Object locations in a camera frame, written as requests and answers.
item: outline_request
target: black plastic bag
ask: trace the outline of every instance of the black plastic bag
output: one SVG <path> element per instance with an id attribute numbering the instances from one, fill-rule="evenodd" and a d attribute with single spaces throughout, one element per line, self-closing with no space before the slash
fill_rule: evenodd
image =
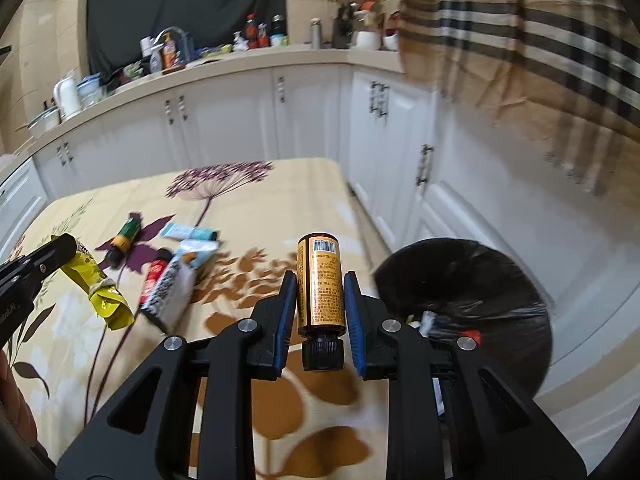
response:
<path id="1" fill-rule="evenodd" d="M 429 338 L 447 343 L 478 331 L 482 350 L 536 394 L 551 359 L 551 325 L 545 302 L 508 256 L 471 240 L 432 238 L 392 254 L 374 278 L 398 320 L 430 310 Z"/>

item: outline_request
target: countertop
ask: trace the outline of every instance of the countertop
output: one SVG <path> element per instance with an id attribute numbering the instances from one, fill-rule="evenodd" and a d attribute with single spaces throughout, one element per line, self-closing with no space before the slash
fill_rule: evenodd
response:
<path id="1" fill-rule="evenodd" d="M 397 52 L 373 50 L 312 50 L 308 45 L 291 45 L 285 47 L 269 47 L 248 52 L 234 52 L 223 54 L 212 60 L 198 60 L 187 65 L 187 68 L 167 75 L 149 75 L 124 85 L 116 90 L 113 96 L 95 104 L 87 110 L 70 118 L 39 139 L 25 143 L 7 167 L 0 170 L 0 184 L 2 184 L 25 160 L 51 142 L 77 128 L 87 121 L 118 108 L 136 99 L 142 99 L 157 92 L 163 92 L 194 81 L 226 75 L 247 70 L 274 68 L 289 65 L 304 64 L 350 64 L 385 70 L 403 74 L 400 55 Z"/>

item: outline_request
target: yellow packet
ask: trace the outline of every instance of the yellow packet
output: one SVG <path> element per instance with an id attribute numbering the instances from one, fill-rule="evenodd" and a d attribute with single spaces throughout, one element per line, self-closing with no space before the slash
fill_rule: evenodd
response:
<path id="1" fill-rule="evenodd" d="M 80 242 L 77 244 L 76 256 L 60 267 L 62 271 L 85 291 L 98 316 L 104 318 L 111 330 L 133 323 L 127 300 L 119 293 L 115 282 L 98 267 L 86 247 Z"/>

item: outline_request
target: metal screw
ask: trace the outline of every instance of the metal screw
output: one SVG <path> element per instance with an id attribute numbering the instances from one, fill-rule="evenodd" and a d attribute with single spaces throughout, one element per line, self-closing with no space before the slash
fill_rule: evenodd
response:
<path id="1" fill-rule="evenodd" d="M 255 319 L 251 319 L 250 317 L 241 319 L 238 322 L 238 330 L 240 332 L 252 332 L 256 328 L 258 328 L 258 322 Z"/>
<path id="2" fill-rule="evenodd" d="M 382 330 L 385 332 L 397 332 L 401 328 L 402 325 L 397 319 L 385 319 L 382 322 Z"/>
<path id="3" fill-rule="evenodd" d="M 177 350 L 182 346 L 182 339 L 178 336 L 172 335 L 164 340 L 164 347 L 167 350 Z"/>
<path id="4" fill-rule="evenodd" d="M 476 347 L 476 342 L 467 336 L 458 338 L 458 346 L 463 350 L 473 350 Z"/>

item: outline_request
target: floral tablecloth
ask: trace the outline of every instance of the floral tablecloth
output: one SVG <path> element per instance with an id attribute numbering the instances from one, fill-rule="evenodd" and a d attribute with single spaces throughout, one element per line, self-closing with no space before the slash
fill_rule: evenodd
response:
<path id="1" fill-rule="evenodd" d="M 257 300 L 276 292 L 284 272 L 296 268 L 298 239 L 310 232 L 335 235 L 343 272 L 355 270 L 363 293 L 371 293 L 340 169 L 319 158 L 223 164 L 62 198 L 35 219 L 12 257 L 33 251 L 51 234 L 69 232 L 100 261 L 130 214 L 142 217 L 140 241 L 120 270 L 107 273 L 133 310 L 156 249 L 178 246 L 158 236 L 167 222 L 220 232 L 215 264 L 196 286 L 177 331 L 189 341 L 219 333 L 249 316 Z M 142 316 L 130 329 L 106 330 L 86 295 L 61 271 L 46 280 L 35 304 L 5 352 L 33 411 L 38 440 L 57 461 L 163 336 Z M 348 344 L 344 371 L 305 373 L 301 342 L 293 336 L 279 380 L 254 381 L 258 476 L 383 478 L 386 384 L 359 380 Z M 196 465 L 200 417 L 198 407 L 191 466 Z"/>

